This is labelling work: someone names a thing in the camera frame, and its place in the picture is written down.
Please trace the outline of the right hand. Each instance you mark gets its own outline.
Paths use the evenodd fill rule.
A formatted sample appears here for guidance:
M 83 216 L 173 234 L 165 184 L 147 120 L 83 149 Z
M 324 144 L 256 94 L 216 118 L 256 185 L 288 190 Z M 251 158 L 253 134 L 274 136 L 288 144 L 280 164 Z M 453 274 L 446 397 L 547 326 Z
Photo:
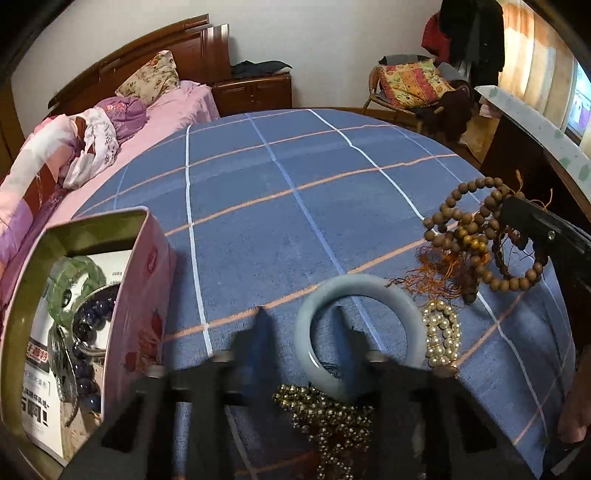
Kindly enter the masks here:
M 558 424 L 558 437 L 564 443 L 583 441 L 591 423 L 590 350 L 581 357 Z

